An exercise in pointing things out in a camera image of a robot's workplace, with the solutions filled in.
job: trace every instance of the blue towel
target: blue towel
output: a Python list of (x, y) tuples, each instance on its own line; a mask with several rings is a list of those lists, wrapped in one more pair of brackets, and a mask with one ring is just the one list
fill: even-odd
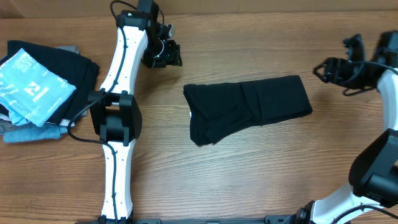
[(75, 89), (24, 49), (0, 66), (0, 103), (15, 125), (43, 126)]
[(28, 142), (43, 139), (60, 139), (67, 133), (67, 128), (54, 124), (44, 124), (37, 127), (34, 124), (25, 124), (15, 131), (4, 133), (5, 143)]

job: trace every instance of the wooden table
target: wooden table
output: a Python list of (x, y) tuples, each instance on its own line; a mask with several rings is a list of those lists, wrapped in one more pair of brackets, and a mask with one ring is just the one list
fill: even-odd
[[(135, 218), (187, 219), (291, 214), (348, 181), (355, 157), (382, 133), (375, 91), (344, 97), (312, 68), (345, 57), (342, 39), (361, 33), (368, 58), (397, 12), (311, 12), (167, 16), (177, 28), (183, 67), (139, 70), (136, 97), (144, 127), (134, 148)], [(114, 53), (112, 17), (0, 20), (6, 41), (77, 45), (101, 66)], [(189, 135), (188, 83), (241, 82), (300, 75), (313, 113), (197, 147)], [(90, 118), (74, 131), (97, 139)], [(0, 223), (74, 223), (96, 219), (104, 199), (101, 146), (62, 140), (0, 144)], [(395, 223), (372, 212), (354, 223)]]

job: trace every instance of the black fabric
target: black fabric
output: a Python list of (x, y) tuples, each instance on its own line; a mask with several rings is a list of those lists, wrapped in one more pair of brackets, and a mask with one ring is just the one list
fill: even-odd
[[(85, 58), (67, 50), (55, 49), (19, 40), (10, 40), (7, 45), (7, 56), (0, 61), (4, 63), (21, 48), (23, 48), (36, 61), (54, 74), (64, 78), (76, 90), (47, 120), (53, 124), (60, 124), (62, 119), (72, 119), (87, 103), (88, 94), (94, 89), (95, 81), (100, 67)], [(8, 111), (0, 105), (0, 111)]]
[(198, 146), (216, 144), (251, 126), (278, 123), (312, 113), (298, 75), (267, 80), (185, 85), (192, 112), (190, 135)]

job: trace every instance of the black cable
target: black cable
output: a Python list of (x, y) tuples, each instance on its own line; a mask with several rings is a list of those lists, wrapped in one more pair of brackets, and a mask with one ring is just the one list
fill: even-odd
[[(365, 46), (363, 45), (362, 41), (359, 41), (359, 46), (361, 47), (362, 50), (362, 61), (365, 62), (366, 61), (366, 51), (365, 51)], [(361, 66), (359, 67), (359, 69), (356, 71), (356, 73), (351, 76), (348, 80), (343, 81), (342, 85), (347, 84), (352, 82), (353, 80), (356, 79), (356, 77), (362, 73), (362, 71), (365, 69), (365, 64), (362, 63)]]
[(350, 62), (350, 64), (355, 65), (355, 64), (369, 64), (369, 65), (377, 65), (379, 67), (385, 68), (387, 70), (390, 70), (392, 72), (394, 72), (395, 74), (398, 75), (398, 71), (395, 70), (393, 67), (388, 66), (388, 65), (384, 65), (382, 63), (379, 62), (371, 62), (371, 61), (358, 61), (358, 62)]
[(137, 7), (133, 6), (130, 3), (127, 3), (127, 2), (124, 2), (124, 1), (120, 1), (120, 0), (113, 0), (109, 6), (111, 7), (112, 16), (114, 17), (114, 19), (116, 19), (116, 14), (113, 11), (113, 4), (115, 4), (115, 3), (125, 4), (127, 6), (132, 7), (133, 9), (137, 10)]
[(162, 21), (163, 22), (162, 22), (162, 27), (160, 28), (158, 37), (160, 37), (163, 34), (163, 30), (164, 30), (164, 13), (163, 13), (163, 11), (160, 8), (159, 8), (159, 12), (162, 15)]
[(390, 216), (391, 218), (395, 218), (396, 220), (398, 220), (398, 215), (395, 215), (395, 214), (393, 214), (391, 212), (385, 211), (384, 209), (377, 208), (377, 207), (372, 206), (372, 205), (360, 205), (360, 206), (351, 208), (351, 209), (343, 212), (341, 215), (337, 216), (337, 218), (335, 218), (331, 224), (336, 224), (337, 222), (339, 222), (345, 216), (347, 216), (347, 215), (349, 215), (349, 214), (351, 214), (353, 212), (356, 212), (358, 210), (362, 210), (363, 211), (365, 208), (370, 208), (370, 209), (376, 210), (378, 212), (381, 212), (381, 213), (384, 213), (384, 214)]
[[(114, 11), (113, 11), (113, 4), (114, 4), (114, 3), (126, 4), (126, 5), (128, 5), (128, 6), (133, 7), (134, 9), (136, 9), (134, 6), (130, 5), (129, 3), (122, 2), (122, 1), (118, 1), (118, 0), (112, 1), (111, 4), (110, 4), (110, 8), (111, 8), (112, 15), (114, 16), (115, 19), (116, 19), (116, 16), (114, 15)], [(115, 193), (115, 184), (116, 184), (116, 153), (117, 153), (117, 152), (113, 149), (113, 147), (112, 147), (110, 144), (108, 144), (108, 143), (105, 142), (105, 141), (98, 141), (98, 140), (92, 140), (92, 139), (83, 139), (83, 138), (79, 138), (79, 137), (75, 136), (75, 135), (72, 133), (72, 131), (71, 131), (71, 127), (72, 127), (72, 124), (73, 124), (73, 123), (76, 123), (76, 121), (78, 120), (78, 118), (80, 118), (80, 116), (81, 116), (86, 110), (90, 109), (93, 105), (97, 104), (99, 101), (101, 101), (101, 100), (103, 100), (104, 98), (106, 98), (106, 97), (112, 92), (112, 90), (114, 89), (114, 87), (118, 84), (118, 79), (119, 79), (119, 76), (120, 76), (120, 73), (121, 73), (121, 70), (122, 70), (122, 67), (123, 67), (124, 59), (125, 59), (125, 57), (126, 57), (126, 49), (127, 49), (126, 34), (124, 33), (124, 30), (123, 30), (122, 28), (120, 28), (120, 31), (121, 31), (121, 33), (122, 33), (122, 35), (123, 35), (123, 41), (124, 41), (123, 56), (122, 56), (122, 59), (121, 59), (121, 62), (120, 62), (120, 66), (119, 66), (118, 72), (117, 72), (117, 74), (116, 74), (115, 79), (113, 80), (113, 83), (112, 83), (111, 88), (110, 88), (100, 99), (98, 99), (98, 100), (96, 100), (96, 101), (90, 103), (88, 106), (84, 107), (79, 113), (77, 113), (77, 114), (75, 115), (75, 117), (69, 121), (69, 124), (68, 124), (68, 127), (67, 127), (68, 134), (69, 134), (70, 137), (72, 137), (74, 140), (81, 141), (81, 142), (90, 142), (90, 143), (95, 143), (95, 144), (102, 144), (102, 145), (104, 145), (104, 146), (107, 146), (107, 147), (111, 150), (112, 156), (113, 156), (112, 201), (113, 201), (114, 219), (115, 219), (116, 224), (118, 224), (118, 211), (116, 210), (116, 193)]]
[[(398, 71), (395, 70), (393, 67), (388, 66), (388, 65), (384, 65), (384, 64), (381, 64), (381, 63), (378, 63), (378, 62), (372, 62), (372, 61), (363, 60), (363, 61), (358, 61), (358, 62), (350, 62), (350, 64), (352, 64), (352, 65), (355, 65), (355, 64), (361, 65), (361, 68), (359, 70), (362, 70), (364, 68), (365, 64), (377, 65), (379, 67), (385, 68), (386, 70), (390, 70), (390, 71), (394, 72), (396, 75), (398, 75)], [(359, 72), (357, 72), (355, 75), (353, 75), (353, 76), (355, 76), (354, 78), (350, 77), (347, 81), (344, 81), (343, 83), (352, 82), (358, 76), (358, 74), (359, 74)], [(374, 89), (375, 89), (374, 87), (371, 87), (371, 88), (367, 88), (367, 89), (356, 91), (354, 93), (347, 93), (348, 90), (349, 90), (349, 88), (347, 88), (346, 90), (343, 91), (343, 95), (345, 95), (345, 96), (354, 96), (354, 95), (357, 95), (357, 94), (360, 94), (360, 93), (364, 93), (366, 91), (370, 91), (370, 90), (374, 90)]]

